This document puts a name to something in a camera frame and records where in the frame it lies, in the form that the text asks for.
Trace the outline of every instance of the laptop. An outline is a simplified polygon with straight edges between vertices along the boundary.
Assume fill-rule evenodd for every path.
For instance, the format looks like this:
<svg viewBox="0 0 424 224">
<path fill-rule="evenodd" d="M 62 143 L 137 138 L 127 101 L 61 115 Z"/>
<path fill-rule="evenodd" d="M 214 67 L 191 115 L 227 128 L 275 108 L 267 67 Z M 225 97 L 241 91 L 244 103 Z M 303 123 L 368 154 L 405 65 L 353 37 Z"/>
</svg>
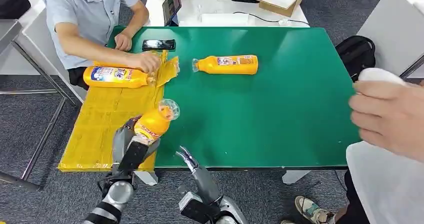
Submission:
<svg viewBox="0 0 424 224">
<path fill-rule="evenodd" d="M 178 26 L 178 22 L 174 18 L 181 9 L 181 0 L 165 0 L 162 8 L 165 26 Z"/>
</svg>

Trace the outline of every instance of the cable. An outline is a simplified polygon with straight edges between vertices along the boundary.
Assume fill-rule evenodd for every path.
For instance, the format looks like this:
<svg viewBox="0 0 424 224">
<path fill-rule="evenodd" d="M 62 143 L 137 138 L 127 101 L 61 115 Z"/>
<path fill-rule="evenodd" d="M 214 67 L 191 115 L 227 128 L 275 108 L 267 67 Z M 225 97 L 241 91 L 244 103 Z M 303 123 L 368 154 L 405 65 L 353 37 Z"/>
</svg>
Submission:
<svg viewBox="0 0 424 224">
<path fill-rule="evenodd" d="M 258 16 L 253 15 L 253 14 L 245 13 L 245 12 L 234 12 L 233 14 L 247 14 L 247 15 L 251 15 L 251 16 L 253 16 L 253 17 L 256 17 L 256 18 L 258 18 L 258 19 L 260 19 L 260 20 L 262 20 L 262 21 L 269 22 L 269 23 L 278 23 L 278 22 L 279 22 L 279 20 L 277 20 L 277 21 L 264 20 L 264 19 L 262 19 L 261 17 L 258 17 Z M 306 24 L 306 25 L 308 25 L 308 26 L 309 26 L 309 24 L 308 24 L 308 23 L 306 23 L 306 22 L 304 22 L 304 21 L 300 21 L 300 20 L 288 20 L 288 21 L 298 22 L 298 23 L 303 23 L 303 24 Z"/>
<path fill-rule="evenodd" d="M 110 174 L 110 176 L 106 176 L 105 178 L 103 178 L 103 179 L 101 179 L 101 180 L 98 180 L 98 181 L 97 181 L 97 187 L 100 189 L 100 191 L 102 192 L 102 194 L 103 194 L 103 188 L 102 188 L 102 186 L 100 185 L 100 182 L 101 182 L 101 181 L 105 181 L 105 180 L 110 180 L 110 179 L 116 178 L 116 177 L 120 176 L 123 172 L 124 172 L 124 171 L 123 171 L 123 170 L 121 170 L 120 172 L 116 173 L 115 175 L 112 175 L 112 173 L 109 173 L 109 174 Z"/>
<path fill-rule="evenodd" d="M 245 13 L 245 12 L 234 12 L 233 14 L 247 14 L 247 15 L 252 15 L 252 14 Z M 256 16 L 256 15 L 252 15 L 252 16 L 253 16 L 253 17 L 256 17 L 256 18 L 258 18 L 258 19 L 260 19 L 260 20 L 263 20 L 263 21 L 265 21 L 265 22 L 269 22 L 269 23 L 278 23 L 278 22 L 279 22 L 279 20 L 277 20 L 277 21 L 264 20 L 264 19 L 262 19 L 261 17 L 258 17 L 258 16 Z"/>
<path fill-rule="evenodd" d="M 336 174 L 336 176 L 337 176 L 337 180 L 338 180 L 338 182 L 340 183 L 340 186 L 345 190 L 345 191 L 347 191 L 347 189 L 346 189 L 346 187 L 343 185 L 343 183 L 342 183 L 342 181 L 340 180 L 340 178 L 338 177 L 339 175 L 337 174 L 337 171 L 336 170 L 334 170 L 334 174 Z"/>
</svg>

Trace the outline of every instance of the light blue shirt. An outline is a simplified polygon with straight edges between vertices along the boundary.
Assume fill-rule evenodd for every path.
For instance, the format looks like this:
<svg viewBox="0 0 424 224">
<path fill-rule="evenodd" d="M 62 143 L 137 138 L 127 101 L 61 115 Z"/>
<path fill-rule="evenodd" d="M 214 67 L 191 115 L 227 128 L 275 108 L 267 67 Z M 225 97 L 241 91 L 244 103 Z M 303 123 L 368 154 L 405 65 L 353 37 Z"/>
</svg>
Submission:
<svg viewBox="0 0 424 224">
<path fill-rule="evenodd" d="M 132 7 L 139 0 L 43 0 L 47 9 L 47 27 L 50 30 L 56 53 L 65 69 L 87 67 L 92 61 L 67 55 L 55 32 L 58 23 L 78 26 L 80 36 L 104 46 L 118 24 L 119 7 Z"/>
</svg>

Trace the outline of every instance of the bottle label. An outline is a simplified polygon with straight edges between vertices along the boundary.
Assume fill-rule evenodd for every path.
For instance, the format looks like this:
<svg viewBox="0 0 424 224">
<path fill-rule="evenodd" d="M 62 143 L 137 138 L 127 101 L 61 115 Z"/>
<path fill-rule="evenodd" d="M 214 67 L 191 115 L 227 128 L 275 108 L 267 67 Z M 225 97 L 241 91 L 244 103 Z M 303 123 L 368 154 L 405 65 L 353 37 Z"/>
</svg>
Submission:
<svg viewBox="0 0 424 224">
<path fill-rule="evenodd" d="M 150 144 L 160 137 L 160 135 L 150 131 L 146 126 L 139 123 L 136 123 L 134 126 L 134 132 L 136 135 L 145 139 L 145 144 Z"/>
<path fill-rule="evenodd" d="M 91 79 L 95 81 L 114 82 L 130 80 L 133 76 L 132 69 L 114 67 L 94 67 Z"/>
<path fill-rule="evenodd" d="M 249 65 L 253 64 L 252 55 L 240 55 L 234 57 L 217 57 L 218 65 Z"/>
</svg>

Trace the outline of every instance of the black backpack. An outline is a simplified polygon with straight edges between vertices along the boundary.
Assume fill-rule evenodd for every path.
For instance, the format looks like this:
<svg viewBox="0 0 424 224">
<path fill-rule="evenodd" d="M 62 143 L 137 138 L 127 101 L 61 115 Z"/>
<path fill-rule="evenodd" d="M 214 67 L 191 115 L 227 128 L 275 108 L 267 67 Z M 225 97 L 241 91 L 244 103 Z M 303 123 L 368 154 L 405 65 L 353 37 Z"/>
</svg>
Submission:
<svg viewBox="0 0 424 224">
<path fill-rule="evenodd" d="M 363 36 L 351 36 L 335 48 L 352 80 L 358 80 L 359 73 L 376 66 L 374 42 Z"/>
<path fill-rule="evenodd" d="M 0 19 L 19 19 L 30 8 L 28 0 L 0 0 Z"/>
</svg>

